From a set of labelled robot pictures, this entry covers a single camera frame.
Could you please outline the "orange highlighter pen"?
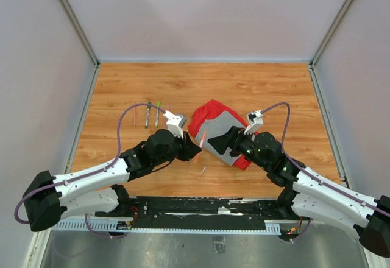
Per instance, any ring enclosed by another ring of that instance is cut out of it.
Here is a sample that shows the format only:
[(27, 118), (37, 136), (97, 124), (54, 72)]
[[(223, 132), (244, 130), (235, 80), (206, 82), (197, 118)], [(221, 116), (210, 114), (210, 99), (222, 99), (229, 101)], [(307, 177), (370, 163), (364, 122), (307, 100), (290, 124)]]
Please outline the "orange highlighter pen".
[[(204, 134), (202, 135), (202, 139), (201, 139), (201, 141), (199, 143), (199, 147), (200, 147), (201, 150), (202, 150), (202, 147), (203, 147), (203, 144), (204, 144), (204, 141), (205, 141), (206, 134), (207, 134), (207, 129), (204, 131)], [(194, 163), (197, 163), (197, 161), (199, 159), (199, 155), (200, 155), (200, 153), (198, 153), (195, 156)]]

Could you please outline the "orange white pen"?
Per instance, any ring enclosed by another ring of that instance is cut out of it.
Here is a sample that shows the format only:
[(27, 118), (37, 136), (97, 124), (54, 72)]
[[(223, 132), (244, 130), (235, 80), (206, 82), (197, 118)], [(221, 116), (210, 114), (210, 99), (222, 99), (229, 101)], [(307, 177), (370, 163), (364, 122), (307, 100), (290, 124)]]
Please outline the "orange white pen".
[(150, 110), (146, 110), (146, 119), (145, 119), (145, 124), (144, 124), (144, 127), (147, 129), (148, 126), (149, 126), (149, 117), (150, 117), (150, 112), (151, 112), (151, 109)]

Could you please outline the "white marker green end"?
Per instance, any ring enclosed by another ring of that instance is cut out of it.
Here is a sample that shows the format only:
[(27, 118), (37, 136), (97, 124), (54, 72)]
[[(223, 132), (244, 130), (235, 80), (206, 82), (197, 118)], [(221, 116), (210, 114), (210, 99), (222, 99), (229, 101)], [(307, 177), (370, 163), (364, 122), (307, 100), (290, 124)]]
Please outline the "white marker green end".
[(156, 109), (155, 128), (158, 128), (159, 125), (159, 115), (160, 115), (160, 110)]

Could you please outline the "pink pen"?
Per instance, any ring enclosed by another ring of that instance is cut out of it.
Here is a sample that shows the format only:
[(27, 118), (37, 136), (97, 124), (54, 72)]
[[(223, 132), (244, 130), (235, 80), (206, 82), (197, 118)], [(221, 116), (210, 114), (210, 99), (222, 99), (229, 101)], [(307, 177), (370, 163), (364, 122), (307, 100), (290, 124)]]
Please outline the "pink pen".
[(133, 107), (133, 126), (137, 126), (137, 106), (134, 105)]

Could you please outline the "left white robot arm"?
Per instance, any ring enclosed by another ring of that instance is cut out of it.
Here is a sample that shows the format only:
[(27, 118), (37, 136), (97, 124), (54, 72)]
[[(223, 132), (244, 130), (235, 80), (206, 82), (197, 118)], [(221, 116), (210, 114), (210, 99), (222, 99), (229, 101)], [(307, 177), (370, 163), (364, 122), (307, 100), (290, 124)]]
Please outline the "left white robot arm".
[(200, 152), (201, 148), (191, 141), (188, 132), (179, 138), (166, 129), (159, 129), (146, 141), (106, 164), (65, 175), (52, 176), (49, 171), (40, 172), (23, 195), (27, 224), (33, 232), (46, 230), (70, 210), (65, 207), (66, 201), (109, 184), (143, 177), (159, 165), (169, 164), (175, 159), (190, 161)]

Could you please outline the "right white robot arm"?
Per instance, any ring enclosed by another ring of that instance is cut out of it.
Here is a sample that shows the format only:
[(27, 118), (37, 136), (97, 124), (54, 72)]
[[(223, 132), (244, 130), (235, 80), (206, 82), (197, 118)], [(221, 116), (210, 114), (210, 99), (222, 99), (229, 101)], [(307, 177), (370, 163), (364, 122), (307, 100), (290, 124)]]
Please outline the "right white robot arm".
[(371, 197), (339, 185), (284, 153), (269, 132), (247, 135), (231, 127), (208, 139), (219, 154), (242, 155), (282, 187), (276, 212), (282, 219), (293, 215), (332, 225), (348, 233), (372, 253), (389, 257), (389, 197)]

